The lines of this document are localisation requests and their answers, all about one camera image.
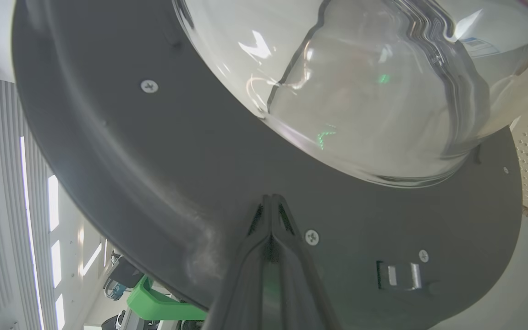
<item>screw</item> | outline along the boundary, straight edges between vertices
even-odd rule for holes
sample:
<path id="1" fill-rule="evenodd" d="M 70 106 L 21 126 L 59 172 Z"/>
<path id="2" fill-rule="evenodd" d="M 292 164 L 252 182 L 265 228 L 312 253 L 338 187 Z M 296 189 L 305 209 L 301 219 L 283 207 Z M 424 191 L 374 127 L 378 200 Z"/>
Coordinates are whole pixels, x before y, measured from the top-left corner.
<path id="1" fill-rule="evenodd" d="M 151 81 L 149 79 L 142 81 L 140 83 L 140 87 L 143 91 L 147 92 L 148 94 L 152 94 L 158 91 L 158 84 L 155 81 Z"/>
<path id="2" fill-rule="evenodd" d="M 421 251 L 419 251 L 419 259 L 421 259 L 421 261 L 426 263 L 427 261 L 429 261 L 429 253 L 427 253 L 427 251 L 422 249 Z"/>
<path id="3" fill-rule="evenodd" d="M 308 245 L 316 246 L 319 244 L 319 234 L 315 230 L 307 230 L 307 232 L 304 234 L 304 240 Z"/>

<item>rectangular light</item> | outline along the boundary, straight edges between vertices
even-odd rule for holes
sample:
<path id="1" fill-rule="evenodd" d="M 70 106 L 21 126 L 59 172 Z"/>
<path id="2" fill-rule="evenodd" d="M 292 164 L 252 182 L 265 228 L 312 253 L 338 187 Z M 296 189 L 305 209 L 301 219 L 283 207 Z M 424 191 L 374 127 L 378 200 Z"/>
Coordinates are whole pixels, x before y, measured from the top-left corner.
<path id="1" fill-rule="evenodd" d="M 34 253 L 34 237 L 32 235 L 32 219 L 30 217 L 30 198 L 28 196 L 28 170 L 26 167 L 26 145 L 23 136 L 19 138 L 19 148 L 22 161 L 23 200 L 26 206 L 27 237 L 30 241 L 30 253 L 32 255 L 32 267 L 34 271 L 34 286 L 36 288 L 36 303 L 38 305 L 38 317 L 40 328 L 44 330 L 44 318 L 42 317 L 42 303 L 40 303 L 40 288 L 38 286 L 38 268 L 36 268 L 36 253 Z"/>
<path id="2" fill-rule="evenodd" d="M 105 252 L 103 253 L 103 267 L 107 265 L 107 238 L 105 239 Z"/>
<path id="3" fill-rule="evenodd" d="M 61 272 L 61 241 L 56 241 L 52 246 L 52 279 L 56 288 L 62 280 Z"/>
<path id="4" fill-rule="evenodd" d="M 56 300 L 56 324 L 58 330 L 65 326 L 65 303 L 62 301 L 62 294 Z"/>
<path id="5" fill-rule="evenodd" d="M 56 176 L 48 178 L 48 220 L 50 231 L 58 226 L 58 179 Z"/>
<path id="6" fill-rule="evenodd" d="M 91 268 L 91 266 L 93 265 L 93 261 L 95 261 L 95 259 L 97 258 L 97 255 L 99 255 L 99 253 L 101 253 L 101 247 L 103 247 L 103 244 L 99 243 L 99 246 L 97 247 L 97 249 L 95 250 L 95 252 L 91 256 L 91 259 L 89 259 L 87 261 L 87 264 L 82 268 L 82 271 L 81 271 L 81 275 L 82 276 L 84 276 L 84 274 L 86 274 L 88 272 L 88 269 Z"/>

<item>green plastic part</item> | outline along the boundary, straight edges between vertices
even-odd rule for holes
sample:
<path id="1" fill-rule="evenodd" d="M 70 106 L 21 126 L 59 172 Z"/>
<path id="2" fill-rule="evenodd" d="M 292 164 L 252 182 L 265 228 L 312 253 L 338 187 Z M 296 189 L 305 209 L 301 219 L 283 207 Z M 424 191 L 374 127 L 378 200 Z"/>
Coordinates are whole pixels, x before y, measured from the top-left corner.
<path id="1" fill-rule="evenodd" d="M 190 303 L 178 302 L 152 290 L 153 280 L 144 276 L 127 299 L 127 305 L 146 320 L 204 320 L 207 313 Z"/>

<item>gray plastic surface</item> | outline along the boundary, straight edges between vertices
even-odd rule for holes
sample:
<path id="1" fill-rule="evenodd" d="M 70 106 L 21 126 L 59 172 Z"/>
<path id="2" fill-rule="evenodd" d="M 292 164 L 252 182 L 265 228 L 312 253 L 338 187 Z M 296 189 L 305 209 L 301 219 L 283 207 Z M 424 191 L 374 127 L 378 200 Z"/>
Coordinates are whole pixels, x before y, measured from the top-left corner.
<path id="1" fill-rule="evenodd" d="M 208 308 L 249 213 L 276 193 L 302 232 L 319 233 L 308 252 L 346 330 L 427 329 L 495 284 L 520 228 L 508 129 L 437 186 L 357 180 L 245 111 L 172 11 L 158 0 L 19 0 L 13 23 L 17 87 L 43 154 L 140 270 Z M 159 91 L 143 92 L 144 79 Z M 425 290 L 380 290 L 377 261 L 419 264 Z"/>

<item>sticker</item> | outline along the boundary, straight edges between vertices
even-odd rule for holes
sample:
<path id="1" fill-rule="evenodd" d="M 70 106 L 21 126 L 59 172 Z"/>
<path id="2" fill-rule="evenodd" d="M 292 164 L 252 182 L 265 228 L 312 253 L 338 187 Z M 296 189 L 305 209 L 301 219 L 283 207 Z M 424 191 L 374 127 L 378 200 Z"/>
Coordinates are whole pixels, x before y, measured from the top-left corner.
<path id="1" fill-rule="evenodd" d="M 463 46 L 466 48 L 467 53 L 471 58 L 479 58 L 500 53 L 495 46 L 478 38 L 467 38 L 461 39 L 460 41 L 463 43 Z"/>

